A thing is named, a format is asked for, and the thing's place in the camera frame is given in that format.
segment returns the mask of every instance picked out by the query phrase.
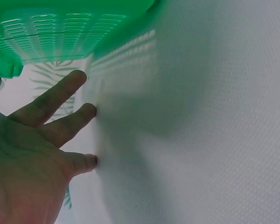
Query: leaf pattern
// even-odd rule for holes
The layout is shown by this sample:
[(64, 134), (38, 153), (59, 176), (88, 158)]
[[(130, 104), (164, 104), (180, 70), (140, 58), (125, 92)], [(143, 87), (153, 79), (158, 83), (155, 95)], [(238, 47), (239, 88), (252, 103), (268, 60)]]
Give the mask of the leaf pattern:
[[(47, 62), (42, 64), (35, 64), (35, 69), (32, 70), (38, 77), (36, 79), (31, 79), (37, 86), (34, 90), (37, 92), (33, 98), (39, 97), (43, 92), (49, 90), (54, 85), (56, 85), (62, 78), (68, 75), (71, 71), (78, 68), (72, 66), (73, 61), (59, 61), (59, 62)], [(65, 117), (73, 113), (75, 96), (70, 97), (61, 107), (55, 112), (52, 118), (48, 122), (52, 122), (59, 118)], [(70, 200), (70, 189), (67, 187), (64, 206), (68, 206), (71, 209)]]

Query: fingernail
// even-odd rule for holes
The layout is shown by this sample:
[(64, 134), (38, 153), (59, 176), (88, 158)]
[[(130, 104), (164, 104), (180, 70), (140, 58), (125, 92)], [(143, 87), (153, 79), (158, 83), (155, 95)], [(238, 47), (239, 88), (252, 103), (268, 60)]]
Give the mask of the fingernail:
[(94, 163), (95, 165), (98, 164), (98, 157), (93, 154), (86, 154), (86, 156), (91, 160), (91, 163)]

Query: green plastic basket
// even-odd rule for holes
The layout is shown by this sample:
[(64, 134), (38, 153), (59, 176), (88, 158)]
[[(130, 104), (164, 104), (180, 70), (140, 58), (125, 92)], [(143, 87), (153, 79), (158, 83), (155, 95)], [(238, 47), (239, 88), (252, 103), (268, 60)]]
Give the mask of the green plastic basket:
[(23, 65), (84, 59), (154, 0), (0, 0), (0, 77)]

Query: white fabric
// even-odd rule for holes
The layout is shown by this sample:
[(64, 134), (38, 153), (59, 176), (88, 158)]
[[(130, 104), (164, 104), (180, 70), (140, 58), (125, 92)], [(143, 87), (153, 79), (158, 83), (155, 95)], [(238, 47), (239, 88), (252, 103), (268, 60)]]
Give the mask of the white fabric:
[(86, 72), (77, 223), (280, 224), (280, 0), (165, 0)]

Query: hand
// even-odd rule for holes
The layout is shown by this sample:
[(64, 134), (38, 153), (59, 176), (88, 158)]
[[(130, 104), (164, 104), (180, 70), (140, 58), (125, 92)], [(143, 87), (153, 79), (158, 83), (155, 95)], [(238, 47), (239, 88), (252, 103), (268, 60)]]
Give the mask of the hand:
[(0, 224), (53, 224), (70, 180), (95, 168), (96, 156), (59, 149), (96, 116), (93, 105), (44, 125), (86, 79), (73, 71), (27, 106), (0, 113)]

